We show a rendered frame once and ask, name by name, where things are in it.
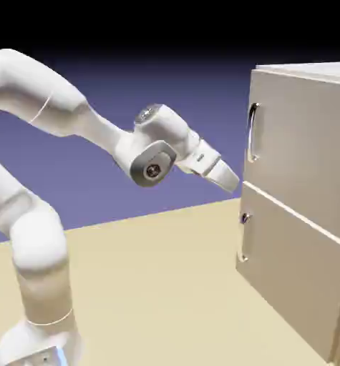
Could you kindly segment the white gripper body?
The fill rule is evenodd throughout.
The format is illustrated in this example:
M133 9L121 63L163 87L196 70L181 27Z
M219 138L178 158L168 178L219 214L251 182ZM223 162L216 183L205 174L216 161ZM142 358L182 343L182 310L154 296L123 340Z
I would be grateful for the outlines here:
M222 159L219 159L203 177L229 193L236 190L240 181L238 175Z

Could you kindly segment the light wood cabinet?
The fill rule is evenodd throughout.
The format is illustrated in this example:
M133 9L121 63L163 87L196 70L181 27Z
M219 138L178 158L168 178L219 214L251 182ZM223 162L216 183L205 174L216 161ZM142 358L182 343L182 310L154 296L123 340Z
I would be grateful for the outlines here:
M238 272L340 366L340 62L251 73Z

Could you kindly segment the light wood cabinet door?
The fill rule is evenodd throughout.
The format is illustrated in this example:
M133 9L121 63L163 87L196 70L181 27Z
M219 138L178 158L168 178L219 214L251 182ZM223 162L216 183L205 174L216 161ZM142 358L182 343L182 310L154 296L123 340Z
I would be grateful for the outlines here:
M340 366L340 239L249 182L237 270L326 362Z
M253 71L258 159L244 179L340 239L340 80Z

